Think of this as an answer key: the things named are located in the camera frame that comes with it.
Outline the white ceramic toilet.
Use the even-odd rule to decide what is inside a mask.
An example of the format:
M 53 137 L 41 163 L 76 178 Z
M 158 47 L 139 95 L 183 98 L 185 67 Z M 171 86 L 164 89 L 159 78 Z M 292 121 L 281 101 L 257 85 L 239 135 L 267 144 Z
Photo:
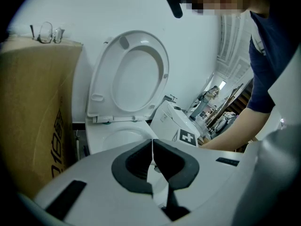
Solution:
M 91 154 L 154 139 L 148 125 L 169 76 L 163 43 L 140 30 L 109 38 L 95 64 L 86 106 Z

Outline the large cardboard box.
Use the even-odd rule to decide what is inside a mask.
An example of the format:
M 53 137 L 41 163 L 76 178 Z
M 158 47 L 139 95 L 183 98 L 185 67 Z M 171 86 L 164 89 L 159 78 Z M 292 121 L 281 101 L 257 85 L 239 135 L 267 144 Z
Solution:
M 0 157 L 29 198 L 76 160 L 73 75 L 82 45 L 10 38 L 0 49 Z

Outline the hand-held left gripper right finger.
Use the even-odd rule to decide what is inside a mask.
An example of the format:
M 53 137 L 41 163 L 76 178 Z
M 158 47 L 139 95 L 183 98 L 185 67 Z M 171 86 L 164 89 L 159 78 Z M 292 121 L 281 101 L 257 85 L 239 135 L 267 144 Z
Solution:
M 235 153 L 155 139 L 153 158 L 168 182 L 165 211 L 170 226 L 235 225 L 254 170 L 255 145 Z

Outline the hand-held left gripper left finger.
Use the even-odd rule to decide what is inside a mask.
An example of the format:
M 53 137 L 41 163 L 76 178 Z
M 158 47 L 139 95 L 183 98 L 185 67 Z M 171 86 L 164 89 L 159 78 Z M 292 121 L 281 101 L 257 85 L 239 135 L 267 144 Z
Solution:
M 90 155 L 50 181 L 34 201 L 72 226 L 169 224 L 147 181 L 151 161 L 150 139 Z

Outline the black framed glasses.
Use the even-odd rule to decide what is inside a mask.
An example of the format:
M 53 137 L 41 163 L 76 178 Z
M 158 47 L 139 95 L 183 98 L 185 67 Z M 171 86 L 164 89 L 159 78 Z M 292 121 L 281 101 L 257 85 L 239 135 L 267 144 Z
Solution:
M 49 44 L 51 42 L 59 44 L 62 41 L 64 33 L 64 29 L 61 27 L 53 29 L 50 22 L 44 22 L 37 34 L 35 34 L 34 26 L 32 24 L 30 25 L 30 30 L 32 32 L 32 39 L 42 44 Z

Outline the person's right forearm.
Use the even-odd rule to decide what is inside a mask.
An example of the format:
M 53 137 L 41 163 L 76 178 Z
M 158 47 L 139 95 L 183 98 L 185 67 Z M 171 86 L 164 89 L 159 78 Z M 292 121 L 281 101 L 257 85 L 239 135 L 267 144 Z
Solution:
M 225 132 L 202 145 L 202 148 L 233 152 L 256 137 L 269 117 L 270 113 L 245 108 Z

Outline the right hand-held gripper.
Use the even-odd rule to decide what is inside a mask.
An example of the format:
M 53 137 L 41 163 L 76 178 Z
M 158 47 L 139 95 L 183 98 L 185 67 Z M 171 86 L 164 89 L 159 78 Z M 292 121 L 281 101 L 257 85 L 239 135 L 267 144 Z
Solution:
M 185 131 L 183 129 L 178 129 L 178 131 L 173 137 L 173 141 L 180 142 L 185 145 L 198 147 L 198 141 L 196 136 L 193 133 Z

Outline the grey metal rod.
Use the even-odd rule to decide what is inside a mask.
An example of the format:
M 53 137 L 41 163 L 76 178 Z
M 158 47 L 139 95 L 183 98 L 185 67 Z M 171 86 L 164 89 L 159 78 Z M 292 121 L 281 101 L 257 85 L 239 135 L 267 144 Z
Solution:
M 78 130 L 76 130 L 75 134 L 75 142 L 76 142 L 76 156 L 77 160 L 80 160 L 80 149 L 79 149 L 79 135 L 78 135 Z

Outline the white toilet on right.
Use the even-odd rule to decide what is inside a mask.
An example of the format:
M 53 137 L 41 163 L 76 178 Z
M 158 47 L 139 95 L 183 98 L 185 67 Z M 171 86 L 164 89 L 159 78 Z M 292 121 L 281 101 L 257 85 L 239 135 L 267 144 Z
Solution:
M 189 120 L 176 103 L 165 100 L 156 110 L 150 124 L 159 139 L 173 141 L 178 129 L 193 133 L 198 139 L 200 136 L 196 126 Z

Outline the stack of wooden planks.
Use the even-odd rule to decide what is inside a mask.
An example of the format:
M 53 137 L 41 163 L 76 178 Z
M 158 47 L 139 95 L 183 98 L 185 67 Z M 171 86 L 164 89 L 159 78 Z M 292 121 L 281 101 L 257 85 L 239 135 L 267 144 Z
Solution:
M 210 138 L 215 138 L 223 133 L 241 112 L 246 108 L 253 89 L 253 79 L 246 84 L 241 84 L 234 89 L 230 98 L 226 98 L 225 102 L 215 110 L 206 121 L 206 127 Z

